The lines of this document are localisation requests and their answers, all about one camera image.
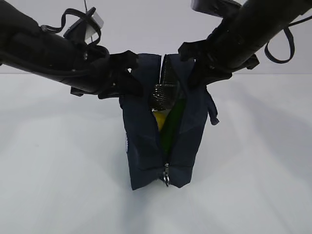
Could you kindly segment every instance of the navy blue pouch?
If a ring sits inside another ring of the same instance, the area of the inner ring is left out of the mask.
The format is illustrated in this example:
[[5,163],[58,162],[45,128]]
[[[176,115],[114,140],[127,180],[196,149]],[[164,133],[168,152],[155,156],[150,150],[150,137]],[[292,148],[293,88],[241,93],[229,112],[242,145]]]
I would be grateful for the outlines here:
[[187,80],[195,62],[181,62],[178,54],[166,55],[165,58],[178,78],[187,100],[170,155],[166,156],[161,147],[157,121],[149,105],[160,74],[166,75],[164,67],[161,71],[161,56],[139,55],[139,68],[132,70],[131,74],[143,85],[144,96],[125,95],[120,98],[133,190],[157,179],[167,179],[178,188],[190,183],[208,115],[212,125],[219,122],[215,103],[206,86],[192,90],[188,88]]

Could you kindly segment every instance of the white table surface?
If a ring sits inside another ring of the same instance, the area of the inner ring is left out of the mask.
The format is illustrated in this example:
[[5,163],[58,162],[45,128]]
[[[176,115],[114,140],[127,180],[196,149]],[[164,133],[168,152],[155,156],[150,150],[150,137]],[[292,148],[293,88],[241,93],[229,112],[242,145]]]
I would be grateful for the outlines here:
[[312,75],[209,87],[192,183],[130,188],[117,99],[0,76],[1,234],[312,233]]

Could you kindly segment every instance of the zipper pull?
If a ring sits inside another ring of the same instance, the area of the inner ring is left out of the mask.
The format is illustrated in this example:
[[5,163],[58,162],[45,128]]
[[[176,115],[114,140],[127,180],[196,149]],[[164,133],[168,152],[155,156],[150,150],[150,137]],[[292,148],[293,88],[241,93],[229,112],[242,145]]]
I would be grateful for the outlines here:
[[165,164],[165,171],[164,171],[164,181],[167,187],[170,185],[170,180],[169,180],[169,163]]

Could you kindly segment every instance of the yellow object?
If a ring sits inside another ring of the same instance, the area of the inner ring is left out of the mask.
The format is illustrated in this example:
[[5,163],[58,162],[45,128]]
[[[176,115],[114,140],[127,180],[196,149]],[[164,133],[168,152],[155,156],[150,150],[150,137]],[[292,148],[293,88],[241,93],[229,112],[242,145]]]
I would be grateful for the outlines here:
[[165,123],[165,120],[166,120],[166,115],[164,113],[161,113],[161,112],[153,112],[155,118],[156,118],[156,121],[157,121],[157,124],[158,124],[158,129],[159,131],[161,131],[162,127],[164,126],[164,123]]

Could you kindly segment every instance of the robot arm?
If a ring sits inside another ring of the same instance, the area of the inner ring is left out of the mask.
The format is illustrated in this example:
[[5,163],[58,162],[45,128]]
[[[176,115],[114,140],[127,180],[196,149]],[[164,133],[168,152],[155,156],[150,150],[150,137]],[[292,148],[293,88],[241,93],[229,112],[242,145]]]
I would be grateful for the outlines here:
[[222,23],[206,40],[187,43],[180,48],[183,60],[196,59],[196,69],[190,86],[210,84],[229,79],[243,68],[253,69],[259,64],[255,53],[276,34],[285,30],[291,45],[291,58],[275,59],[266,47],[268,58],[285,63],[294,55],[293,36],[289,26],[298,16],[312,8],[311,0],[247,0],[243,6],[233,0],[193,0],[196,11],[223,17]]
[[[259,64],[255,53],[277,33],[285,30],[294,55],[293,36],[288,29],[299,15],[312,8],[312,0],[247,0],[241,6],[234,0],[192,0],[196,11],[222,17],[222,23],[202,41],[184,43],[181,60],[195,59],[189,86],[207,85],[229,79],[243,68]],[[56,35],[66,23],[66,15],[78,20],[64,34]],[[137,67],[137,55],[131,51],[110,55],[100,40],[100,23],[95,8],[88,13],[67,9],[61,28],[39,27],[32,18],[0,0],[0,64],[19,68],[70,85],[71,93],[118,97],[122,93],[142,95],[141,84],[131,77],[129,68]],[[87,45],[90,27],[99,38]],[[275,59],[266,47],[266,54]]]
[[[80,18],[64,37],[57,35],[66,23],[66,15]],[[72,87],[71,93],[98,95],[100,99],[121,93],[142,95],[138,81],[129,68],[136,68],[137,55],[131,51],[110,55],[100,41],[100,25],[94,20],[96,9],[87,14],[67,9],[61,28],[38,23],[4,0],[0,0],[0,63],[37,74]],[[87,45],[90,26],[98,33]]]

